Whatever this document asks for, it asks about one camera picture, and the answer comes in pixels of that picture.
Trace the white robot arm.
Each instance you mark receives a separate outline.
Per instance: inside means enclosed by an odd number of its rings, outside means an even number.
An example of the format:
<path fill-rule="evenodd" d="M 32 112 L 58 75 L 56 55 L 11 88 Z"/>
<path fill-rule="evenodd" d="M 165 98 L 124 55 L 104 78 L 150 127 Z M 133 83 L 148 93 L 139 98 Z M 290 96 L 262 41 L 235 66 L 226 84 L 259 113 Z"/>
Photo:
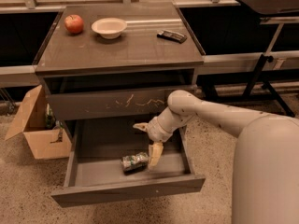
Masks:
<path fill-rule="evenodd" d="M 299 119 L 170 93 L 167 108 L 134 127 L 148 134 L 151 166 L 173 132 L 198 117 L 237 138 L 232 224 L 299 224 Z"/>

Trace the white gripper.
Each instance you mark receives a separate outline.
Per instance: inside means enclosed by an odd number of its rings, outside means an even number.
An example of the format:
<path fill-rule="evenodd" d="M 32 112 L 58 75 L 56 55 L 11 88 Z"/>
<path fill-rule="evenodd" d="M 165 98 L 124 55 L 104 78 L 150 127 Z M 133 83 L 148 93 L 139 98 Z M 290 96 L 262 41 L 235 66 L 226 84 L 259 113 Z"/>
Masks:
<path fill-rule="evenodd" d="M 172 134 L 167 132 L 158 122 L 158 118 L 154 117 L 149 123 L 141 122 L 133 125 L 135 129 L 147 132 L 148 137 L 154 143 L 149 145 L 149 168 L 155 167 L 162 156 L 164 144 Z"/>

